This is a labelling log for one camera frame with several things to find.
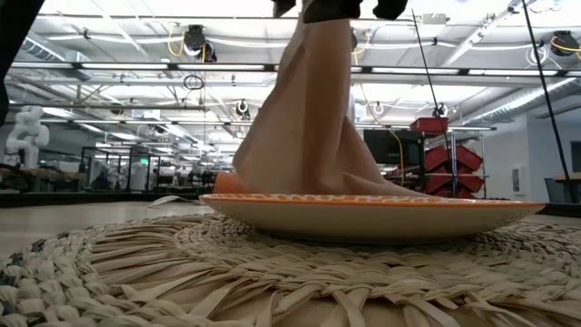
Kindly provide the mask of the ceiling light strip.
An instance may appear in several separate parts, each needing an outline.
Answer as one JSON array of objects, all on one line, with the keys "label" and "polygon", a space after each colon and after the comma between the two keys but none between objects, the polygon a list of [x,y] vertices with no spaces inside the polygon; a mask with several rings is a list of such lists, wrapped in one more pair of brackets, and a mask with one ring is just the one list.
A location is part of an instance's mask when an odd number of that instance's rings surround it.
[{"label": "ceiling light strip", "polygon": [[109,71],[210,71],[276,72],[274,64],[127,64],[127,63],[56,63],[15,62],[14,69],[109,70]]},{"label": "ceiling light strip", "polygon": [[41,119],[45,124],[179,124],[179,125],[227,125],[227,126],[251,126],[252,121],[157,121],[157,120],[72,120],[72,119]]},{"label": "ceiling light strip", "polygon": [[467,68],[401,68],[353,66],[354,74],[395,74],[395,75],[458,75],[458,76],[502,76],[502,77],[538,77],[538,70],[510,69],[467,69]]}]

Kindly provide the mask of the red tilted storage bin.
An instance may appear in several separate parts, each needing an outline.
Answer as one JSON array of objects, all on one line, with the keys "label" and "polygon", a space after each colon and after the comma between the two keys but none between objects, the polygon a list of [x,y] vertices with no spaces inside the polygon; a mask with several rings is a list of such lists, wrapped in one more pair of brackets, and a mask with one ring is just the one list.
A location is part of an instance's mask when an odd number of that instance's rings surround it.
[{"label": "red tilted storage bin", "polygon": [[451,171],[451,151],[444,145],[427,150],[424,155],[425,169],[428,172],[436,172],[443,170],[444,172]]},{"label": "red tilted storage bin", "polygon": [[462,174],[458,177],[458,183],[468,189],[471,193],[478,193],[483,187],[485,180],[477,175]]},{"label": "red tilted storage bin", "polygon": [[477,171],[483,164],[483,158],[464,145],[456,147],[456,157],[457,162],[471,172]]},{"label": "red tilted storage bin", "polygon": [[455,175],[452,173],[429,173],[426,184],[426,193],[452,192]]}]

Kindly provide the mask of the brown background table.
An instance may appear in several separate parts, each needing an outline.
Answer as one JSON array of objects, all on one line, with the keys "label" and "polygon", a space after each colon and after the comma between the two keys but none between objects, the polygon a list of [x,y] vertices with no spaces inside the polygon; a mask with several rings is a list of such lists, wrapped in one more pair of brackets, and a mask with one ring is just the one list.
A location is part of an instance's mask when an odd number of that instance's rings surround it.
[{"label": "brown background table", "polygon": [[0,164],[0,190],[19,193],[78,192],[86,185],[85,173],[64,172],[56,167],[14,168]]}]

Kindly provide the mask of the black monitor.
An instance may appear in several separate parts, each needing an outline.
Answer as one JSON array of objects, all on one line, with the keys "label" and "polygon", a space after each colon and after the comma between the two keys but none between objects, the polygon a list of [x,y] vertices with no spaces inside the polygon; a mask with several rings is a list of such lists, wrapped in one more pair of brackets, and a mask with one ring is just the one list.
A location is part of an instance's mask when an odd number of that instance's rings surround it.
[{"label": "black monitor", "polygon": [[420,165],[423,136],[420,132],[364,130],[363,138],[377,164]]}]

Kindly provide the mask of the round woven straw placemat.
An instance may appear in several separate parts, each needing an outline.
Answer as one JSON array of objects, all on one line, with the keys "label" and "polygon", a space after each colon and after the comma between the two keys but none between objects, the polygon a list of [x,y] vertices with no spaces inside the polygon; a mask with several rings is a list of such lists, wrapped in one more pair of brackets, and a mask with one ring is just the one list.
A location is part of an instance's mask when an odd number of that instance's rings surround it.
[{"label": "round woven straw placemat", "polygon": [[59,233],[0,262],[0,327],[581,327],[581,228],[301,242],[213,215]]}]

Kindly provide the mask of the orange plastic cup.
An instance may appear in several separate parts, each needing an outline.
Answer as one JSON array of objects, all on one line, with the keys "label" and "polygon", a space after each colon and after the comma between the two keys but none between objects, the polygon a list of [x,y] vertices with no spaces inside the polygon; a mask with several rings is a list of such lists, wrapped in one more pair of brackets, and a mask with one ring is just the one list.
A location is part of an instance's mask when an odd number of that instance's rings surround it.
[{"label": "orange plastic cup", "polygon": [[216,175],[214,193],[249,193],[243,180],[236,173],[219,172]]}]

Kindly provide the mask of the black aluminium table frame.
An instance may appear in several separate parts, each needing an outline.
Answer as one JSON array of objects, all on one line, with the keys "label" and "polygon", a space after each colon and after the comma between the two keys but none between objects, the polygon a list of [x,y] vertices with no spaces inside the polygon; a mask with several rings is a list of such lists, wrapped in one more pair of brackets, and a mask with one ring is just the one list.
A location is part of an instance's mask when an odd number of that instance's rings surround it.
[{"label": "black aluminium table frame", "polygon": [[[0,193],[0,208],[59,204],[153,202],[162,198],[159,193]],[[542,215],[581,219],[581,204],[547,203]]]}]

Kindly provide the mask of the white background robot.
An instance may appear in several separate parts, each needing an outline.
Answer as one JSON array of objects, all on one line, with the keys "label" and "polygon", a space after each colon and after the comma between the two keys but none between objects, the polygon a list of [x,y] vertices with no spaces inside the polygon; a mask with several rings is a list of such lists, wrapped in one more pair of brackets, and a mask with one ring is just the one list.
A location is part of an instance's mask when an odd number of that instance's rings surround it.
[{"label": "white background robot", "polygon": [[4,163],[24,168],[36,168],[40,147],[47,146],[50,132],[40,120],[44,109],[37,105],[24,106],[15,115],[13,130],[5,141]]}]

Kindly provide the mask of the beige cloth napkin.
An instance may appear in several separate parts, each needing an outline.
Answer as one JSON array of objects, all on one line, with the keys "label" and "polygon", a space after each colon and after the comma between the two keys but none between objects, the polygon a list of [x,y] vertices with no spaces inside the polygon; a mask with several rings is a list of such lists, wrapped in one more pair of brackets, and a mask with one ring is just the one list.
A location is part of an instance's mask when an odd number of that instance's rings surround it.
[{"label": "beige cloth napkin", "polygon": [[413,195],[381,176],[348,118],[350,20],[297,23],[233,158],[249,193]]}]

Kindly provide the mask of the red flat crate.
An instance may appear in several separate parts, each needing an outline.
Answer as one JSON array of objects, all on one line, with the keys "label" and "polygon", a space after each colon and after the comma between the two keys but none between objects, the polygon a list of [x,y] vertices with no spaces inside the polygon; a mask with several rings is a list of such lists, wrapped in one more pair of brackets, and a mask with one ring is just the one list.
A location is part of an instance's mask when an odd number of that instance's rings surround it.
[{"label": "red flat crate", "polygon": [[448,118],[420,117],[409,126],[409,129],[425,134],[443,134],[448,130]]}]

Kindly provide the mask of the black slanted pole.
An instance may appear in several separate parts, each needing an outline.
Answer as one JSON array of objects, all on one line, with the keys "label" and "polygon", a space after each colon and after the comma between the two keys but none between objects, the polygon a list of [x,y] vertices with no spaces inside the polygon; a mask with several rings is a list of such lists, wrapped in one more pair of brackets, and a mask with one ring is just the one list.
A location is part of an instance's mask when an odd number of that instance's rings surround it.
[{"label": "black slanted pole", "polygon": [[548,87],[547,87],[547,82],[545,79],[545,75],[544,75],[544,71],[543,71],[543,67],[541,64],[541,60],[540,60],[540,55],[538,52],[538,46],[537,46],[537,41],[536,38],[534,36],[534,32],[532,29],[532,24],[530,21],[530,17],[529,17],[529,13],[528,13],[528,8],[527,8],[527,0],[520,0],[521,4],[523,6],[523,10],[524,10],[524,15],[525,15],[525,19],[526,19],[526,23],[527,23],[527,31],[530,37],[530,41],[533,47],[533,55],[536,59],[536,66],[537,66],[537,70],[539,73],[539,78],[540,78],[540,82],[541,82],[541,87],[543,90],[543,96],[545,98],[545,102],[546,102],[546,106],[547,106],[547,111],[549,113],[549,119],[550,119],[550,123],[552,126],[552,130],[553,130],[553,134],[555,136],[556,139],[556,148],[558,151],[558,156],[559,156],[559,160],[561,163],[561,167],[563,170],[563,174],[564,175],[569,175],[568,173],[568,169],[567,169],[567,165],[566,165],[566,158],[564,155],[564,150],[563,150],[563,146],[561,143],[561,137],[558,131],[558,127],[556,125],[556,119],[555,119],[555,115],[554,115],[554,111],[553,111],[553,107],[552,107],[552,103],[550,100],[550,94],[548,91]]}]

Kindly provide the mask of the grey chair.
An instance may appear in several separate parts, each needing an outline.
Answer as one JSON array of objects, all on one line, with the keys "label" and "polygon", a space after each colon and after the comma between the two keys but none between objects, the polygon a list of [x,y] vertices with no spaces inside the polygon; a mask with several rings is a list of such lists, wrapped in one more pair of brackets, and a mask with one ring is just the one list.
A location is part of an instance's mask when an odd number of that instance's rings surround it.
[{"label": "grey chair", "polygon": [[551,203],[570,203],[572,201],[568,188],[552,178],[545,178],[548,200]]}]

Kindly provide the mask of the black workstation frame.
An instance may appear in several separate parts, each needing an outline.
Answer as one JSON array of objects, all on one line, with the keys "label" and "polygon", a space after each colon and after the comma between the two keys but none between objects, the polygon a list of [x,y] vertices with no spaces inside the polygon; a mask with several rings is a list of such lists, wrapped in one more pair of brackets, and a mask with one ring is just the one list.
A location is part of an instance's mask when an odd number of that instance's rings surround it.
[{"label": "black workstation frame", "polygon": [[[148,164],[141,164],[147,159]],[[162,156],[138,146],[85,146],[79,172],[87,176],[85,190],[149,193],[160,186]]]}]

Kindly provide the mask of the orange patterned plate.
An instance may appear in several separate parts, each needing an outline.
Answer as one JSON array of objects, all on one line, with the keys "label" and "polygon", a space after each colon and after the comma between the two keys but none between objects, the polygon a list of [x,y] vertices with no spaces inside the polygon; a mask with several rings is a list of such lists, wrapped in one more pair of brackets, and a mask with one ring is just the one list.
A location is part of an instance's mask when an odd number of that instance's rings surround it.
[{"label": "orange patterned plate", "polygon": [[277,235],[349,243],[437,242],[494,231],[542,203],[389,195],[212,193],[215,212]]}]

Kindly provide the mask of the metal shelf rack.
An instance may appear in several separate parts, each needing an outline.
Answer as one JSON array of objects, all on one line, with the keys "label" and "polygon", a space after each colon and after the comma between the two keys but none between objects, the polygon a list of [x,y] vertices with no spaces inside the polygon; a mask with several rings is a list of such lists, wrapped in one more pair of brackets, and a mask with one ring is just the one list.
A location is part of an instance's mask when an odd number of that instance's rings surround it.
[{"label": "metal shelf rack", "polygon": [[[452,173],[452,174],[454,174],[455,175],[455,179],[454,179],[454,189],[453,189],[453,191],[452,192],[439,192],[439,193],[431,194],[431,195],[436,195],[436,196],[441,196],[441,197],[457,197],[457,198],[472,199],[472,198],[475,197],[475,195],[477,193],[471,193],[468,189],[466,189],[461,184],[459,184],[458,183],[458,177],[460,175],[462,175],[462,174],[472,174],[472,175],[477,175],[477,176],[483,178],[486,181],[487,177],[483,174],[484,173],[484,158],[480,154],[478,154],[476,152],[478,155],[480,155],[483,158],[483,164],[481,165],[481,167],[477,171],[475,171],[475,172],[469,171],[469,169],[463,167],[462,165],[460,165],[457,162],[456,147],[459,146],[459,145],[462,145],[462,144],[458,144],[455,147],[452,147],[451,144],[444,145],[446,148],[448,148],[451,151],[451,154],[452,154],[451,171],[450,172],[444,172],[443,170],[438,170],[438,171],[434,172],[434,173]],[[432,172],[428,172],[425,169],[425,159],[424,159],[424,170],[425,170],[425,173],[426,173],[425,174],[426,183],[425,183],[425,187],[424,187],[424,192],[426,193],[426,184],[427,184],[427,181],[428,181],[428,174],[429,173],[432,173]],[[484,189],[484,186],[485,186],[485,182],[484,182],[483,187],[480,189],[480,191],[482,191]]]}]

